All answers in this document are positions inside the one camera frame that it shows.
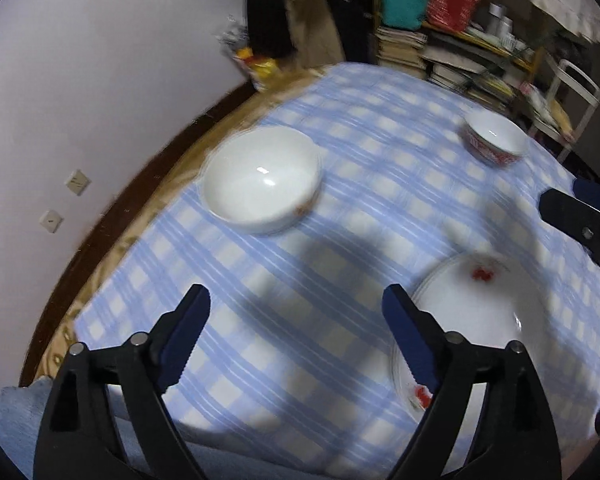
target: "electrical outlet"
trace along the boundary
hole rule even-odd
[[[75,170],[64,184],[77,196],[80,196],[90,183],[91,180],[83,172]]]
[[[40,225],[50,233],[55,233],[60,227],[62,220],[64,218],[60,216],[58,211],[50,209],[40,217]]]

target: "red basket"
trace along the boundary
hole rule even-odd
[[[464,32],[480,0],[429,0],[427,19],[451,32]]]

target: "bowl rim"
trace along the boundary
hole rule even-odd
[[[235,132],[233,134],[228,135],[223,140],[221,140],[216,147],[209,150],[205,155],[205,160],[202,163],[202,166],[200,166],[200,171],[198,172],[198,176],[196,177],[196,187],[198,188],[198,196],[200,197],[200,202],[202,203],[202,206],[205,208],[206,211],[211,213],[212,216],[214,216],[215,218],[218,218],[219,220],[221,220],[222,222],[225,222],[228,225],[236,226],[239,228],[252,228],[254,226],[266,226],[266,224],[273,224],[275,222],[279,222],[282,219],[286,218],[287,216],[291,215],[295,211],[295,208],[297,206],[294,206],[293,208],[288,208],[284,211],[270,215],[268,217],[259,218],[256,220],[248,220],[248,221],[247,220],[234,220],[231,218],[226,218],[226,217],[218,214],[217,212],[215,212],[209,206],[209,203],[205,197],[204,183],[205,183],[205,178],[206,178],[208,168],[211,165],[211,162],[215,159],[215,157],[218,156],[218,153],[221,151],[222,147],[228,145],[231,142],[234,142],[239,137],[246,136],[257,130],[270,130],[270,129],[274,129],[274,128],[285,128],[287,130],[291,130],[295,134],[298,134],[298,135],[308,139],[311,142],[311,144],[313,145],[314,153],[315,153],[315,160],[317,163],[317,171],[315,172],[314,178],[312,179],[312,181],[310,183],[311,184],[310,188],[308,189],[306,194],[302,195],[301,200],[299,201],[298,205],[302,205],[302,204],[308,202],[309,200],[313,199],[313,197],[316,195],[318,188],[320,187],[320,183],[322,181],[322,174],[323,174],[322,155],[320,154],[320,147],[318,146],[318,144],[316,144],[315,141],[311,137],[309,137],[307,134],[304,134],[300,130],[296,130],[295,128],[292,128],[291,126],[286,126],[286,124],[266,124],[265,126],[253,126],[251,128],[248,128],[247,130],[243,130],[241,132]]]
[[[505,148],[501,148],[500,146],[496,146],[495,144],[493,144],[489,139],[487,139],[485,136],[483,136],[480,132],[478,132],[473,126],[472,124],[469,122],[469,118],[471,116],[476,116],[479,114],[488,114],[488,115],[496,115],[496,116],[500,116],[503,119],[509,121],[509,123],[513,124],[513,126],[516,127],[516,129],[525,137],[526,141],[525,141],[525,145],[524,148],[522,150],[516,150],[516,151],[511,151],[511,150],[506,150]],[[476,109],[474,108],[473,110],[468,111],[465,115],[464,115],[464,123],[469,127],[469,129],[485,144],[488,145],[489,148],[493,149],[496,152],[501,152],[501,153],[507,153],[507,155],[513,155],[513,156],[518,156],[518,157],[522,157],[525,156],[528,151],[529,151],[529,141],[528,141],[528,135],[525,133],[525,131],[520,128],[520,126],[518,126],[516,123],[514,123],[511,119],[505,117],[502,114],[499,114],[497,112],[493,112],[492,110],[487,110],[486,108],[484,109]]]

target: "blue and white plaid tablecloth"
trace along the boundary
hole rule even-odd
[[[456,131],[477,107],[389,69],[341,64],[262,124],[322,149],[315,210],[271,237],[238,234],[184,189],[142,234],[75,323],[90,348],[122,343],[193,283],[212,313],[164,399],[198,441],[338,478],[384,478],[416,424],[388,370],[382,290],[413,292],[461,251],[518,259],[546,297],[549,350],[536,363],[563,448],[600,403],[600,270],[536,211],[573,177],[532,142],[490,168]]]

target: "dark brown baseboard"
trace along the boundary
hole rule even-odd
[[[194,142],[254,94],[255,89],[247,82],[198,117],[149,161],[104,213],[75,253],[49,297],[29,344],[20,374],[20,386],[29,386],[32,383],[40,359],[64,314],[97,265],[138,215],[162,179]]]

